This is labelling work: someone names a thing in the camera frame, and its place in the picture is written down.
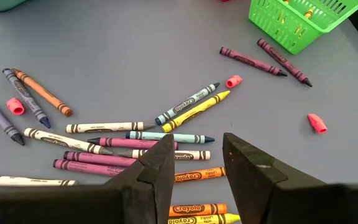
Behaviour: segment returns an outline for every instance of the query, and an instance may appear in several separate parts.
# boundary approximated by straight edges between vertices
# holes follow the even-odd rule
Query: yellow crayon
[[[227,95],[230,93],[230,91],[224,91],[221,93],[218,93],[216,96],[209,98],[208,100],[204,101],[202,104],[194,107],[193,109],[187,111],[186,113],[180,115],[179,117],[173,119],[172,121],[168,122],[167,124],[164,124],[162,126],[162,131],[165,133],[168,133],[175,128],[181,126],[183,123],[189,121],[191,118],[194,118],[195,116],[199,115],[206,109],[212,107],[213,105],[219,103],[221,100],[225,99]]]
[[[168,224],[232,224],[236,221],[240,221],[239,215],[223,214],[223,215],[200,215],[190,217],[171,217],[168,219]]]
[[[290,2],[289,2],[288,0],[284,0],[284,3],[285,3],[285,4],[289,4]]]
[[[310,17],[311,17],[312,14],[313,14],[313,8],[310,8],[310,9],[306,12],[305,17],[306,17],[307,19],[310,19]],[[297,33],[301,28],[302,28],[302,26],[298,26],[298,28],[296,29],[295,33]]]

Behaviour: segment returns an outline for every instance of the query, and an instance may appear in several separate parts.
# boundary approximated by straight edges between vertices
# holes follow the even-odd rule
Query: crayon
[[[22,80],[25,84],[31,87],[34,91],[36,91],[39,95],[41,95],[46,101],[48,101],[51,105],[53,105],[57,110],[59,110],[62,114],[69,117],[73,114],[73,111],[63,102],[61,102],[56,96],[53,96],[48,90],[46,90],[42,85],[38,84],[34,81],[28,74],[12,68],[12,71],[15,73],[16,77]]]
[[[117,156],[105,156],[105,155],[96,155],[91,153],[84,152],[65,152],[63,157],[69,161],[78,161],[85,163],[93,163],[93,164],[104,164],[110,166],[122,166],[128,167],[132,165],[136,159],[130,159],[125,157],[117,157]]]
[[[108,131],[142,131],[154,128],[155,124],[145,122],[126,123],[100,123],[100,124],[69,124],[66,126],[67,133],[93,133]]]
[[[134,149],[118,152],[117,154],[119,156],[137,159],[146,152],[147,150]],[[174,153],[176,160],[209,160],[211,158],[209,151],[175,151]]]
[[[187,111],[186,113],[183,113],[182,115],[173,119],[172,121],[168,122],[167,124],[164,124],[162,126],[162,131],[164,131],[165,133],[168,133],[168,132],[174,130],[175,128],[181,126],[183,123],[189,121],[190,119],[192,119],[195,116],[199,115],[200,113],[204,112],[208,108],[219,103],[221,100],[225,99],[229,93],[230,93],[230,91],[224,91],[224,92],[218,93],[216,96],[211,97],[210,99],[202,102],[200,105],[194,107],[193,109]]]
[[[50,123],[47,115],[42,111],[41,107],[37,104],[35,99],[31,96],[30,92],[25,88],[25,86],[20,82],[20,80],[15,76],[15,74],[9,68],[5,68],[3,74],[6,78],[12,83],[15,90],[26,103],[27,107],[30,108],[37,120],[45,125],[47,128],[50,128]]]
[[[174,205],[169,208],[169,217],[182,217],[194,215],[220,215],[227,212],[223,203],[204,205]]]
[[[129,147],[135,149],[150,149],[158,141],[152,140],[136,140],[136,139],[119,139],[119,138],[93,138],[87,142],[107,147]],[[175,142],[175,150],[178,149],[178,143]]]
[[[233,215],[230,213],[222,215],[201,215],[190,217],[175,217],[169,218],[168,224],[232,224],[236,221],[240,221],[239,215]]]
[[[68,138],[58,134],[48,133],[46,131],[40,131],[33,128],[26,128],[24,130],[24,135],[29,138],[38,139],[44,142],[49,142],[57,144],[59,146],[70,147],[74,149],[79,149],[85,152],[95,153],[95,154],[104,154],[104,155],[113,155],[113,153],[101,146],[97,146],[92,143]]]
[[[4,132],[11,137],[11,139],[20,145],[24,146],[23,137],[20,132],[5,118],[5,116],[0,112],[0,127]]]
[[[210,84],[209,86],[203,88],[199,92],[195,93],[193,96],[187,98],[187,100],[181,102],[178,106],[175,106],[171,109],[169,109],[167,112],[164,112],[160,116],[158,116],[155,119],[155,122],[158,125],[161,125],[176,115],[178,115],[181,111],[183,111],[186,108],[189,108],[191,105],[195,104],[200,99],[206,97],[208,94],[212,93],[216,90],[216,88],[219,86],[220,83]]]
[[[64,159],[55,159],[53,162],[53,167],[62,170],[71,170],[71,171],[84,172],[89,174],[106,175],[109,177],[115,177],[125,169],[122,167],[101,166],[95,164],[87,164],[84,162],[73,162]]]
[[[75,180],[42,180],[28,177],[11,177],[0,175],[0,186],[40,187],[40,186],[73,186]]]
[[[215,167],[205,170],[194,170],[175,174],[174,183],[182,183],[192,180],[204,180],[216,177],[223,177],[225,175],[226,170],[224,167]]]
[[[262,71],[268,72],[272,75],[276,76],[288,76],[285,72],[283,72],[281,69],[274,67],[273,65],[269,65],[266,62],[256,60],[251,58],[248,55],[241,54],[239,52],[236,52],[234,50],[227,49],[225,47],[221,47],[221,51],[219,52],[221,55],[225,55],[229,58],[233,58],[234,60],[237,60],[239,62],[245,63],[247,65],[250,65],[252,67],[258,68]]]
[[[160,140],[167,133],[151,133],[146,131],[129,131],[126,133],[128,139],[143,139],[143,140]],[[215,139],[198,134],[173,134],[173,140],[183,143],[198,143],[204,144],[207,142],[214,142]]]
[[[269,43],[267,43],[266,40],[259,39],[258,45],[262,47],[280,65],[286,68],[299,82],[312,87],[312,84],[310,83],[308,77],[306,77],[305,74],[303,74],[301,71],[299,71],[299,69],[293,66],[291,62],[285,59],[284,56],[280,54],[276,49],[274,49]]]

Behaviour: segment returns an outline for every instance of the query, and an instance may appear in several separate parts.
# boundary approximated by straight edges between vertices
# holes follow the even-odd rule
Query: pink eraser
[[[310,125],[316,130],[318,134],[323,134],[327,131],[327,127],[323,120],[316,114],[308,114]]]
[[[16,98],[8,100],[6,106],[14,115],[22,115],[24,113],[23,104]]]
[[[242,82],[242,78],[239,75],[233,75],[231,78],[229,78],[226,81],[226,86],[228,88],[233,88],[236,85],[240,84]]]

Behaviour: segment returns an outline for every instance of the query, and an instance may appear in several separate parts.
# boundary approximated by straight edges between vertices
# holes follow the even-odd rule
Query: purple crayon
[[[121,167],[101,166],[101,165],[87,164],[84,162],[67,161],[64,159],[55,159],[55,161],[53,162],[53,167],[63,170],[106,175],[109,177],[117,176],[119,173],[121,173],[124,170],[124,168]]]
[[[278,52],[278,50],[274,49],[269,43],[264,39],[258,40],[258,45],[262,47],[272,58],[274,58],[280,65],[282,65],[285,69],[287,69],[291,75],[293,75],[299,82],[306,84],[310,87],[313,85],[310,83],[308,77],[303,74],[299,69],[295,68],[285,57]]]
[[[288,76],[285,72],[281,69],[274,67],[273,65],[269,65],[266,62],[256,60],[251,58],[248,55],[240,54],[234,50],[227,49],[225,47],[221,47],[221,51],[219,52],[221,55],[228,56],[229,58],[233,58],[242,63],[246,63],[247,65],[253,66],[255,68],[259,68],[265,72],[269,72],[270,74],[277,75],[277,76]]]
[[[158,141],[153,140],[138,140],[138,139],[120,139],[120,138],[94,138],[88,139],[89,143],[97,144],[99,146],[107,146],[107,147],[129,147],[135,149],[150,149]],[[173,143],[175,146],[175,150],[178,149],[178,143]]]
[[[104,156],[91,153],[82,152],[65,152],[64,159],[69,161],[88,162],[95,164],[104,164],[110,166],[128,167],[132,165],[136,159],[117,157],[117,156]]]

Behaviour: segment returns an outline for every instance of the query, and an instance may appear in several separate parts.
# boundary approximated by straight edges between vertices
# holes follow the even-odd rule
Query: gray tabletop
[[[39,95],[51,132],[67,124],[153,121],[209,85],[240,75],[244,81],[218,105],[174,133],[205,134],[216,142],[182,144],[210,150],[210,161],[178,161],[176,171],[223,166],[224,132],[232,132],[284,162],[326,182],[358,182],[358,33],[345,21],[298,55],[289,55],[247,20],[249,1],[33,0],[0,13],[0,108],[21,131],[45,128],[30,113],[13,116],[6,101],[19,97],[1,73],[27,72],[74,111],[64,117]],[[220,47],[277,63],[256,44],[265,38],[310,79],[275,77],[218,54]],[[313,133],[306,115],[328,127]],[[124,133],[76,134],[123,138]],[[107,177],[57,170],[66,148],[34,139],[22,147],[0,129],[0,174],[75,179]],[[227,203],[237,213],[226,178],[174,186],[172,204]]]

